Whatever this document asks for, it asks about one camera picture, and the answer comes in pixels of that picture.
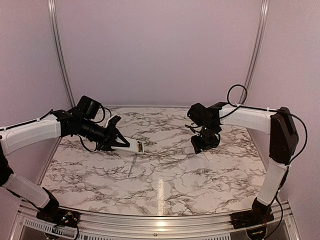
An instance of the camera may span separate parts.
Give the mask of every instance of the camera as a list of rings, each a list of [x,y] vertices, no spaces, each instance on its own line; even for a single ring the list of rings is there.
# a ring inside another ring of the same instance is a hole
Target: camera
[[[190,107],[187,116],[198,127],[202,127],[198,135],[191,137],[191,143],[196,154],[216,148],[219,145],[219,132],[222,130],[219,110],[226,104],[226,102],[218,102],[210,107],[205,107],[201,103],[196,103]]]

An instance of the table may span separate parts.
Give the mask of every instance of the table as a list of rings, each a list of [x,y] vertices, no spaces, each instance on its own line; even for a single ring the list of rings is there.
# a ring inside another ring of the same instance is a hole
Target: table
[[[188,216],[248,209],[261,189],[265,168],[247,130],[222,126],[221,142],[195,154],[187,108],[111,108],[145,154],[88,152],[77,136],[64,137],[42,186],[61,206],[142,216]],[[101,119],[100,112],[96,119]],[[84,141],[88,147],[93,143]]]

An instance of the white marble surface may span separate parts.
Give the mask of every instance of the white marble surface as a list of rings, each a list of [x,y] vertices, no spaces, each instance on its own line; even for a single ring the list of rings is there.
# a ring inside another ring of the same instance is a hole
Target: white marble surface
[[[132,167],[125,151],[87,152],[65,137],[42,181],[61,206],[124,215],[184,216],[247,209],[265,168],[247,130],[222,126],[209,156],[194,154],[186,108],[112,108],[127,137],[144,141]]]

